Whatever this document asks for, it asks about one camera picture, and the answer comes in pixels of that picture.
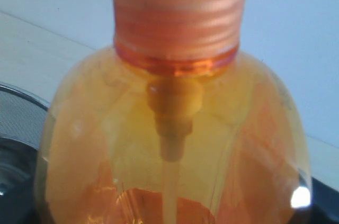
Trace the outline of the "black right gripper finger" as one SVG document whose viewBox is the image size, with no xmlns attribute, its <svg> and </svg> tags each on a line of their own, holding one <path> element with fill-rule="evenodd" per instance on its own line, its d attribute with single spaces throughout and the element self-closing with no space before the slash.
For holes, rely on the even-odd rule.
<svg viewBox="0 0 339 224">
<path fill-rule="evenodd" d="M 338 191 L 312 178 L 313 206 L 309 223 L 338 224 Z"/>
</svg>

